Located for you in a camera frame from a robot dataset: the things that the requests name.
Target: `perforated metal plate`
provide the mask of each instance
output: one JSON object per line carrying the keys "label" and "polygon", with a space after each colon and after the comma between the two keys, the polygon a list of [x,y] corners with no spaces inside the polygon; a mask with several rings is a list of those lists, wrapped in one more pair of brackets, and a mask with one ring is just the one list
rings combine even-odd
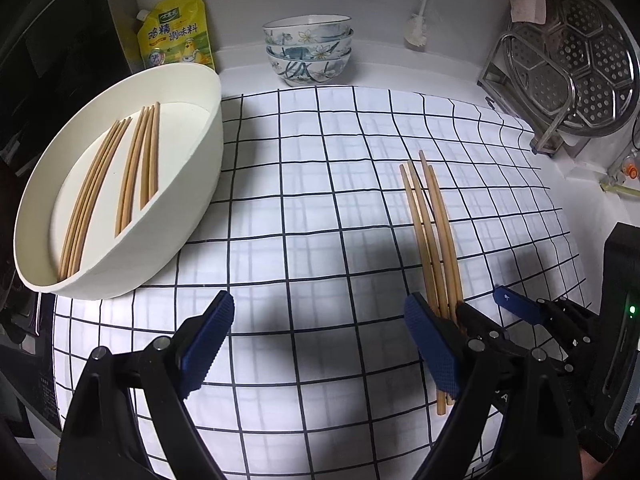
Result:
{"label": "perforated metal plate", "polygon": [[[626,123],[639,93],[638,59],[620,22],[597,0],[546,0],[546,23],[511,23],[574,80],[576,100],[559,130],[585,137],[613,133]],[[567,98],[560,73],[516,38],[504,55],[524,104],[551,124]]]}

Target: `white oval tray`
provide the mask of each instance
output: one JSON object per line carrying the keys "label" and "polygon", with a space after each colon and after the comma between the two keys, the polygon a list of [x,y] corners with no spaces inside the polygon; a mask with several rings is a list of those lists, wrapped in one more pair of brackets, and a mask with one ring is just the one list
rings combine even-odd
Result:
{"label": "white oval tray", "polygon": [[[23,282],[37,292],[98,300],[125,294],[155,275],[195,229],[215,190],[223,150],[220,97],[213,70],[175,63],[126,78],[74,115],[44,151],[20,202],[14,256]],[[114,237],[134,127],[140,109],[156,101],[158,192],[140,210],[141,160],[132,221]],[[95,205],[80,270],[59,282],[62,245],[84,176],[113,121],[129,116]]]}

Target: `wooden chopstick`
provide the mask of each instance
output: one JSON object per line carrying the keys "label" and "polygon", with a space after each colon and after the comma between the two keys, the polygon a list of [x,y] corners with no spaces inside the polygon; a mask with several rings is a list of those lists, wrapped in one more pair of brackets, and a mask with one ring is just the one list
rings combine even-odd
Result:
{"label": "wooden chopstick", "polygon": [[[424,152],[422,151],[420,151],[420,162],[423,165],[427,163],[427,160],[424,157]],[[456,255],[456,246],[453,243],[453,235],[451,234],[451,225],[449,222],[449,216],[447,215],[447,208],[444,205],[444,200],[442,199],[442,193],[440,192],[440,186],[438,184],[438,179],[436,177],[435,171],[433,171],[433,166],[428,166],[428,169],[433,179],[434,191],[438,199],[438,204],[440,205],[440,210],[442,211],[442,217],[445,219],[444,228],[447,236],[447,244],[449,245],[449,253],[451,255],[453,279],[454,279],[454,285],[456,288],[456,302],[462,303],[463,301],[465,301],[465,298],[462,293],[462,280],[460,280],[460,266],[458,265],[458,256]]]}
{"label": "wooden chopstick", "polygon": [[429,216],[429,209],[422,192],[420,185],[420,178],[412,161],[408,161],[409,173],[411,179],[414,182],[414,188],[416,196],[418,197],[418,205],[420,206],[420,215],[424,222],[424,232],[427,236],[427,247],[431,255],[431,265],[433,266],[433,276],[436,284],[436,293],[438,298],[438,310],[440,315],[445,319],[449,319],[449,307],[447,305],[447,292],[445,290],[444,277],[442,275],[442,267],[440,266],[440,255],[438,254],[438,246],[436,244],[436,238],[433,233],[433,227],[431,225],[431,219]]}
{"label": "wooden chopstick", "polygon": [[456,291],[456,284],[453,271],[453,256],[450,252],[450,245],[447,238],[447,232],[450,235],[450,231],[447,231],[446,226],[449,225],[448,219],[446,219],[446,211],[443,212],[438,195],[436,193],[437,182],[435,181],[435,175],[430,172],[429,166],[426,160],[423,160],[424,154],[420,152],[420,161],[422,163],[422,169],[424,176],[427,179],[427,186],[429,191],[429,197],[431,204],[433,204],[433,217],[436,221],[436,229],[438,231],[438,238],[440,239],[440,250],[442,251],[442,263],[444,264],[444,273],[446,277],[447,286],[447,298],[449,303],[449,318],[458,324],[458,318],[456,317],[456,306],[458,304],[458,294]]}
{"label": "wooden chopstick", "polygon": [[[406,176],[406,171],[404,170],[404,166],[402,165],[400,166],[400,174],[402,175],[404,192],[406,193],[406,199],[409,203],[409,211],[411,212],[411,218],[414,223],[415,238],[418,241],[418,252],[420,253],[420,260],[422,262],[422,276],[424,278],[424,287],[427,293],[427,303],[429,303],[429,306],[434,311],[436,316],[439,316],[437,307],[438,298],[436,294],[436,285],[433,277],[433,270],[431,267],[430,250],[427,246],[427,240],[425,238],[424,230],[420,222],[418,208],[415,205],[414,192],[411,189],[409,178]],[[418,186],[416,188],[416,194],[420,193],[420,187]],[[431,226],[431,221],[429,220],[428,214],[426,217],[422,216],[422,220],[425,222],[425,225],[429,224],[429,226]],[[436,262],[438,265],[440,265],[440,259],[437,259]],[[445,413],[447,413],[445,393],[439,390],[436,391],[436,413],[438,415],[444,415]]]}
{"label": "wooden chopstick", "polygon": [[62,253],[60,254],[60,264],[58,265],[59,280],[65,280],[67,278],[69,263],[71,261],[71,253],[73,250],[74,239],[76,238],[76,231],[78,229],[78,222],[80,220],[82,207],[87,199],[89,189],[95,179],[100,162],[104,158],[104,153],[107,151],[108,145],[111,143],[114,134],[121,124],[122,121],[115,121],[111,125],[111,128],[102,140],[100,148],[98,148],[98,151],[94,156],[94,160],[92,160],[91,166],[82,181],[80,193],[78,193],[78,196],[76,197],[76,203],[74,204],[73,211],[69,217],[69,224],[66,227],[65,241],[62,246]]}
{"label": "wooden chopstick", "polygon": [[142,148],[143,134],[146,122],[149,117],[149,108],[143,107],[140,110],[138,122],[127,155],[127,163],[122,175],[122,185],[120,187],[120,199],[118,201],[118,216],[116,217],[115,233],[118,236],[124,228],[131,222],[133,209],[133,190],[138,173],[138,163],[140,161],[140,149]]}
{"label": "wooden chopstick", "polygon": [[158,144],[160,137],[160,103],[154,104],[154,127],[151,130],[151,161],[149,165],[149,199],[158,191]]}
{"label": "wooden chopstick", "polygon": [[151,158],[151,135],[153,130],[155,107],[149,107],[149,117],[142,133],[144,148],[142,150],[142,170],[140,172],[140,209],[149,202],[149,163]]}
{"label": "wooden chopstick", "polygon": [[424,287],[427,293],[427,303],[431,309],[438,313],[438,298],[436,295],[436,284],[433,279],[433,270],[431,269],[431,257],[427,246],[427,240],[424,236],[424,230],[420,222],[420,216],[418,214],[418,208],[415,205],[414,192],[411,189],[409,178],[406,175],[404,166],[400,166],[400,174],[402,175],[402,183],[404,184],[404,192],[406,193],[406,199],[409,203],[409,211],[411,212],[411,219],[414,222],[415,238],[418,241],[418,252],[420,254],[420,260],[422,262],[422,276],[424,278]]}
{"label": "wooden chopstick", "polygon": [[92,182],[89,195],[82,208],[82,216],[80,219],[78,230],[76,231],[76,239],[74,240],[68,276],[72,276],[73,274],[78,272],[78,270],[80,270],[80,261],[82,260],[82,252],[84,251],[86,233],[89,229],[91,216],[94,213],[95,203],[98,200],[98,194],[100,193],[100,189],[102,188],[102,183],[104,182],[104,177],[107,174],[107,170],[109,169],[111,161],[113,160],[113,155],[118,149],[120,141],[122,140],[124,133],[127,131],[130,122],[131,117],[127,118],[127,120],[123,123],[120,123],[116,134],[111,139],[104,158],[100,162],[100,166],[98,167],[97,174],[95,175],[94,181]]}

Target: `stacked bowl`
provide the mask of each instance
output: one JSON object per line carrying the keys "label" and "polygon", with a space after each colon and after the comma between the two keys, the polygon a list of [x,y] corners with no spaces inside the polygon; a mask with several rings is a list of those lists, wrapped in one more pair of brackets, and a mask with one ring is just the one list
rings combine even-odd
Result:
{"label": "stacked bowl", "polygon": [[333,79],[351,55],[349,16],[308,14],[269,22],[262,29],[271,67],[290,86]]}

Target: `white tablecloth with black grid lines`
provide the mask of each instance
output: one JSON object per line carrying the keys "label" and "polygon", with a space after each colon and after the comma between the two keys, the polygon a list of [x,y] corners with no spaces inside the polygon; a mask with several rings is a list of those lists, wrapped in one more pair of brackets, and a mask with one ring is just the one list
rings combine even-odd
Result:
{"label": "white tablecloth with black grid lines", "polygon": [[[188,243],[130,294],[58,298],[62,423],[94,347],[141,349],[226,289],[236,302],[231,334],[186,401],[226,476],[411,478],[446,420],[402,320],[406,295],[424,291],[399,173],[418,150],[438,176],[466,300],[516,342],[560,355],[542,327],[518,322],[491,295],[509,285],[530,298],[589,304],[526,124],[463,102],[354,87],[222,105],[222,173]],[[135,407],[153,467],[172,478],[140,391]],[[492,410],[471,475],[486,464],[499,426]]]}

